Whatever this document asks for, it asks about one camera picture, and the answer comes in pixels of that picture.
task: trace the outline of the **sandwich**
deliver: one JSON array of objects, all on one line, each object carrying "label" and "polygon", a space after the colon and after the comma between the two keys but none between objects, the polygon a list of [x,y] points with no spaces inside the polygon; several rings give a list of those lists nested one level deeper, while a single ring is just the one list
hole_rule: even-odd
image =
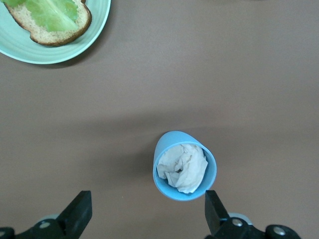
[{"label": "sandwich", "polygon": [[85,0],[0,0],[32,41],[62,46],[83,35],[92,15]]}]

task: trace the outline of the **green plate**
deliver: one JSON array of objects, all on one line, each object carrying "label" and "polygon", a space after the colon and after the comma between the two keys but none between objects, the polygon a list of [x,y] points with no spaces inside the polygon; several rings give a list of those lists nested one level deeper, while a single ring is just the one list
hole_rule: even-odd
[{"label": "green plate", "polygon": [[28,31],[21,28],[0,2],[0,52],[32,64],[54,64],[67,61],[85,51],[100,35],[109,15],[111,0],[86,0],[92,14],[88,30],[75,41],[59,47],[33,42]]}]

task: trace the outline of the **tissue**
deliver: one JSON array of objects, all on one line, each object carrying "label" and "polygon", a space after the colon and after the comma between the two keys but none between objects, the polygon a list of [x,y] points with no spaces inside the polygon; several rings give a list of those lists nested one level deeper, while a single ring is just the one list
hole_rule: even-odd
[{"label": "tissue", "polygon": [[159,177],[179,192],[193,193],[203,180],[208,163],[201,147],[181,144],[166,151],[159,159]]}]

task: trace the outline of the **brown table surface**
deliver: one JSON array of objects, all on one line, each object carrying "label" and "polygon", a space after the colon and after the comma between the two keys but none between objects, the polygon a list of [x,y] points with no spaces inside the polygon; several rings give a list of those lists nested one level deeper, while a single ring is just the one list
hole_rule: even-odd
[{"label": "brown table surface", "polygon": [[153,182],[159,137],[181,130],[214,154],[229,212],[317,238],[318,12],[317,0],[112,0],[72,60],[1,54],[0,226],[20,233],[91,190],[82,239],[204,238],[204,197],[176,202]]}]

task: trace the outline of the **cup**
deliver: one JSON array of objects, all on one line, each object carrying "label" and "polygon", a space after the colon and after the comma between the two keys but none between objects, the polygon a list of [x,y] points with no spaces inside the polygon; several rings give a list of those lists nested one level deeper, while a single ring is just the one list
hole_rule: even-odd
[{"label": "cup", "polygon": [[[167,179],[161,179],[159,177],[157,171],[157,165],[159,163],[162,155],[168,151],[170,148],[180,144],[195,144],[201,147],[204,151],[204,155],[206,156],[206,160],[208,162],[207,168],[205,170],[205,174],[202,182],[199,187],[193,193],[182,193],[177,190],[177,188],[172,187],[168,184]],[[177,201],[190,201],[196,199],[203,194],[205,194],[206,190],[209,190],[213,185],[217,174],[217,165],[213,154],[199,141],[190,136],[187,133],[181,131],[170,131],[165,133],[158,141],[155,153],[154,153],[154,163],[153,163],[153,178],[155,185],[159,189],[161,193],[163,193],[168,198],[177,200]]]}]

